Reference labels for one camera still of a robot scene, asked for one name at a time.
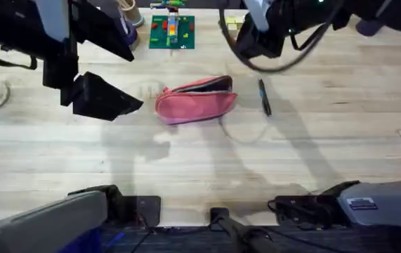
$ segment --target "label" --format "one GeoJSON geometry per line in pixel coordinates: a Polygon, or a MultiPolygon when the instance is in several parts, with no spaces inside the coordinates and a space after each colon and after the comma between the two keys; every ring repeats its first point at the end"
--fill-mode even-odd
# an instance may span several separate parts
{"type": "Polygon", "coordinates": [[[347,199],[348,206],[355,211],[377,210],[378,207],[371,197],[354,197],[347,199]]]}

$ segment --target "black cable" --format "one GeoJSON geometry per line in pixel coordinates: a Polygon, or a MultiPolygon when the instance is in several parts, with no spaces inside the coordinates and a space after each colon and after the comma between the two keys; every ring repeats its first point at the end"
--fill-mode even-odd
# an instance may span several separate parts
{"type": "Polygon", "coordinates": [[[135,247],[130,251],[130,253],[135,253],[136,250],[139,248],[139,246],[141,246],[141,244],[145,241],[145,239],[147,239],[149,237],[149,235],[151,235],[152,232],[148,232],[147,234],[145,234],[141,240],[135,245],[135,247]]]}
{"type": "Polygon", "coordinates": [[[330,247],[330,246],[321,245],[321,244],[318,244],[318,243],[315,243],[315,242],[310,242],[310,241],[307,241],[307,240],[302,240],[302,239],[297,238],[297,237],[295,237],[295,236],[288,235],[288,234],[283,233],[283,232],[281,232],[281,231],[277,231],[277,230],[275,230],[275,229],[273,229],[273,228],[271,228],[271,227],[263,226],[262,228],[266,229],[266,230],[269,231],[269,232],[272,232],[272,233],[275,233],[275,234],[277,234],[277,235],[280,235],[280,236],[282,236],[282,237],[284,237],[284,238],[288,238],[288,239],[290,239],[290,240],[293,240],[293,241],[296,241],[296,242],[300,242],[300,243],[303,243],[303,244],[305,244],[305,245],[309,245],[309,246],[311,246],[311,247],[316,247],[316,248],[319,248],[319,249],[325,249],[325,250],[328,250],[328,251],[330,251],[330,252],[352,253],[352,252],[347,252],[347,251],[340,250],[340,249],[335,249],[335,248],[330,247]]]}
{"type": "Polygon", "coordinates": [[[26,70],[35,70],[38,67],[38,62],[37,62],[37,59],[33,56],[30,56],[30,66],[10,63],[8,61],[0,59],[0,66],[2,66],[2,67],[22,67],[22,68],[25,68],[26,70]]]}
{"type": "Polygon", "coordinates": [[[320,29],[323,29],[324,25],[319,26],[319,28],[317,28],[312,34],[311,36],[309,36],[305,42],[303,42],[303,44],[301,46],[298,46],[297,44],[297,40],[296,40],[296,35],[295,34],[290,34],[289,36],[291,37],[291,43],[292,43],[292,47],[297,50],[297,51],[302,51],[303,49],[305,49],[309,44],[311,44],[311,42],[313,42],[314,39],[317,38],[320,29]]]}
{"type": "Polygon", "coordinates": [[[289,68],[297,65],[300,63],[302,60],[305,59],[305,57],[317,46],[319,41],[322,39],[324,36],[325,32],[328,30],[328,27],[331,25],[333,22],[333,19],[336,17],[336,15],[339,13],[341,8],[343,7],[345,0],[340,0],[336,6],[334,7],[333,11],[331,12],[331,15],[328,17],[327,21],[325,24],[320,28],[320,31],[318,32],[318,35],[315,37],[315,39],[310,43],[310,45],[300,53],[300,55],[297,56],[297,58],[293,59],[290,63],[287,63],[286,65],[280,66],[280,67],[275,67],[275,68],[265,68],[265,67],[259,67],[254,65],[252,62],[250,62],[249,59],[246,59],[241,53],[237,50],[235,46],[235,41],[234,39],[231,38],[230,34],[228,33],[228,28],[227,25],[225,24],[225,8],[230,5],[230,0],[225,0],[224,4],[221,4],[219,6],[219,25],[221,26],[221,30],[223,33],[223,36],[225,37],[225,40],[227,41],[228,46],[230,47],[231,51],[234,53],[234,55],[247,67],[251,68],[252,70],[263,72],[263,73],[279,73],[283,72],[285,70],[288,70],[289,68]]]}

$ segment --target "lego brick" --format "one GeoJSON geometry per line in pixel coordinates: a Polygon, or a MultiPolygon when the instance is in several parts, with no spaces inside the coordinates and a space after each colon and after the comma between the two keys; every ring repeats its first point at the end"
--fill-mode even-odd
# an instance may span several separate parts
{"type": "Polygon", "coordinates": [[[235,17],[225,17],[225,24],[235,24],[235,17]]]}

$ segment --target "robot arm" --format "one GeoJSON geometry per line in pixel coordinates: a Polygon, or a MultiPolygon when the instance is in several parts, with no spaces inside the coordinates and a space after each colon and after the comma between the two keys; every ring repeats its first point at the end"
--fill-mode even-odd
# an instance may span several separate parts
{"type": "MultiPolygon", "coordinates": [[[[36,58],[42,59],[44,86],[60,89],[61,105],[73,103],[78,115],[114,120],[142,105],[93,73],[78,75],[77,42],[89,40],[132,61],[128,30],[87,0],[0,0],[1,48],[31,56],[26,68],[36,68],[36,58]]],[[[17,67],[2,60],[0,65],[17,67]]]]}
{"type": "MultiPolygon", "coordinates": [[[[250,14],[246,17],[236,41],[236,51],[243,58],[279,57],[284,39],[323,25],[335,8],[338,12],[331,25],[334,30],[345,27],[355,14],[364,20],[377,20],[401,31],[401,0],[244,0],[250,14]]],[[[320,29],[314,36],[318,37],[320,29]]]]}

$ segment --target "cable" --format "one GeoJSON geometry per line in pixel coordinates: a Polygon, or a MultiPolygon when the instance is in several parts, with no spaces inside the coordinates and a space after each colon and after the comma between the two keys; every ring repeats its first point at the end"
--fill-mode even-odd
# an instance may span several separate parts
{"type": "Polygon", "coordinates": [[[149,235],[151,235],[152,232],[148,232],[147,234],[145,234],[141,240],[135,245],[135,247],[130,251],[130,253],[135,253],[136,250],[139,248],[139,246],[141,246],[141,244],[145,241],[145,239],[147,239],[149,237],[149,235]]]}
{"type": "Polygon", "coordinates": [[[263,226],[262,228],[263,228],[263,229],[266,229],[266,230],[269,231],[269,232],[272,232],[272,233],[275,233],[275,234],[277,234],[277,235],[280,235],[280,236],[282,236],[282,237],[284,237],[284,238],[288,238],[288,239],[290,239],[290,240],[293,240],[293,241],[296,241],[296,242],[300,242],[300,243],[303,243],[303,244],[305,244],[305,245],[309,245],[309,246],[311,246],[311,247],[316,247],[316,248],[319,248],[319,249],[325,249],[325,250],[328,250],[328,251],[330,251],[330,252],[352,253],[352,252],[347,252],[347,251],[340,250],[340,249],[335,249],[335,248],[330,247],[330,246],[321,245],[321,244],[318,244],[318,243],[315,243],[315,242],[310,242],[310,241],[307,241],[307,240],[302,240],[302,239],[297,238],[297,237],[295,237],[295,236],[291,236],[291,235],[288,235],[288,234],[286,234],[286,233],[283,233],[283,232],[280,232],[280,231],[276,231],[275,229],[270,228],[270,227],[267,227],[267,226],[263,226]]]}
{"type": "Polygon", "coordinates": [[[280,67],[275,67],[275,68],[265,68],[265,67],[256,66],[252,62],[250,62],[249,59],[246,59],[243,55],[241,55],[241,53],[237,50],[234,39],[231,38],[230,34],[228,33],[227,25],[225,24],[225,14],[224,14],[225,7],[229,6],[230,0],[225,0],[225,3],[221,4],[219,6],[219,25],[221,26],[223,36],[225,37],[225,40],[227,41],[228,46],[230,47],[230,49],[234,53],[234,55],[241,61],[241,63],[243,63],[244,65],[246,65],[247,67],[249,67],[255,71],[259,71],[259,72],[263,72],[263,73],[270,73],[270,74],[280,73],[280,72],[286,71],[289,68],[300,63],[317,46],[319,41],[324,36],[325,32],[328,30],[328,27],[333,22],[333,19],[336,17],[338,12],[343,7],[344,1],[345,0],[340,0],[336,4],[336,7],[331,12],[331,15],[328,17],[328,19],[325,22],[325,24],[323,25],[323,27],[320,28],[320,31],[318,32],[315,39],[310,43],[310,45],[304,51],[302,51],[302,53],[300,53],[300,55],[297,56],[297,58],[293,59],[290,63],[287,63],[286,65],[283,65],[280,67]]]}

